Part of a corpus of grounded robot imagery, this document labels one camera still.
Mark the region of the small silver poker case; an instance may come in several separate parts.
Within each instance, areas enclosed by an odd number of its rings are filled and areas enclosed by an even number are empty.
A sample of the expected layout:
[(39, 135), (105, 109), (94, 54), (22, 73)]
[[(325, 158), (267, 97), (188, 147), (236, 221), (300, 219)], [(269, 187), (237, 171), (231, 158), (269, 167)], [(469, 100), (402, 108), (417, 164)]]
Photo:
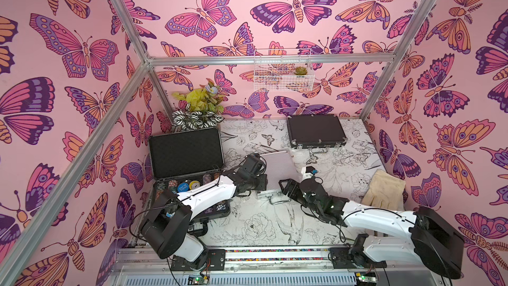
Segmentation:
[(264, 191), (258, 191), (256, 198), (259, 201), (270, 202), (278, 205), (289, 202), (290, 198), (280, 188), (280, 180), (302, 180), (301, 171), (295, 166), (292, 155), (288, 150), (262, 154), (266, 161), (267, 187)]

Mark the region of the black medium poker case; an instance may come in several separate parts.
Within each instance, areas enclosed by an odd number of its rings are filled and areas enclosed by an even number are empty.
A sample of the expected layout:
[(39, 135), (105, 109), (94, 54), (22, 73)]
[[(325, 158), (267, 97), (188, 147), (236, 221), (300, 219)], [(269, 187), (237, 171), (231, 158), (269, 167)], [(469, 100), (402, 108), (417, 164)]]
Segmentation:
[(339, 148), (347, 136), (335, 115), (296, 115), (287, 119), (291, 148)]

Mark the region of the large black poker case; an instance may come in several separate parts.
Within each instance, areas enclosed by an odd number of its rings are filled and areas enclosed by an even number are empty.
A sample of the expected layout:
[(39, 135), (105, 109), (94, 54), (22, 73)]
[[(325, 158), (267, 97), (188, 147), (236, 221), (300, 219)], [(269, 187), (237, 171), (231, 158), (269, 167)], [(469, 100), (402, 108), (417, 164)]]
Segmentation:
[(233, 181), (220, 172), (224, 166), (222, 141), (217, 128), (152, 136), (149, 140), (154, 197), (179, 194), (191, 208), (188, 233), (204, 236), (210, 221), (230, 214)]

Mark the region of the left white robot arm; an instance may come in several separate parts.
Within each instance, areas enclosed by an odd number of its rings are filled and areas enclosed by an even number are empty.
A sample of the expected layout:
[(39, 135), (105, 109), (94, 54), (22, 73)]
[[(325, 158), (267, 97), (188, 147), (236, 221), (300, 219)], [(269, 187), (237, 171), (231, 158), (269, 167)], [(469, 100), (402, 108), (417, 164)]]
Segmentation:
[(191, 221), (219, 202), (264, 188), (267, 185), (266, 169), (264, 158), (250, 154), (240, 165), (198, 189), (178, 194), (170, 189), (164, 191), (141, 222), (142, 238), (163, 260), (178, 256), (188, 262), (200, 261), (207, 248), (188, 233)]

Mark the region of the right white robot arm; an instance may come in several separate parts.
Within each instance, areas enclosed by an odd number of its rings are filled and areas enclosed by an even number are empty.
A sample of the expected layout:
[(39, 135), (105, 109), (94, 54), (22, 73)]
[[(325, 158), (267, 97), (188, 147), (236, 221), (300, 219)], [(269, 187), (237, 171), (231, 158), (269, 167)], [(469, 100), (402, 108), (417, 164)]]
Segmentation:
[(436, 211), (392, 211), (329, 195), (313, 167), (303, 169), (302, 181), (280, 180), (282, 193), (310, 211), (317, 220), (338, 229), (356, 228), (382, 233), (360, 234), (349, 253), (358, 266), (381, 262), (420, 263), (448, 279), (462, 276), (464, 238)]

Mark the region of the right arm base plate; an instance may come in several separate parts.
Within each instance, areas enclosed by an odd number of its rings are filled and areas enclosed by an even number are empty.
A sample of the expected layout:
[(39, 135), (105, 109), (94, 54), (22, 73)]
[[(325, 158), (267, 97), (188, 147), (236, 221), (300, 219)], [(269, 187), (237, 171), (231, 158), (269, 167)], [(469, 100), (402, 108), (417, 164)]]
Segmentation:
[(360, 251), (349, 247), (334, 247), (329, 249), (328, 260), (334, 269), (374, 269), (387, 268), (385, 261), (374, 262)]

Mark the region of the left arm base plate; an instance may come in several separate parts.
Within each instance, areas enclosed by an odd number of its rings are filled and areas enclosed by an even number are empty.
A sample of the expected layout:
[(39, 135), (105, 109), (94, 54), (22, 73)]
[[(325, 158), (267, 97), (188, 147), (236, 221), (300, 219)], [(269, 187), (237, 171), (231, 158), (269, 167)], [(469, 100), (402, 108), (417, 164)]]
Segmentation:
[(205, 250), (195, 261), (173, 256), (171, 263), (172, 271), (223, 271), (226, 262), (225, 249)]

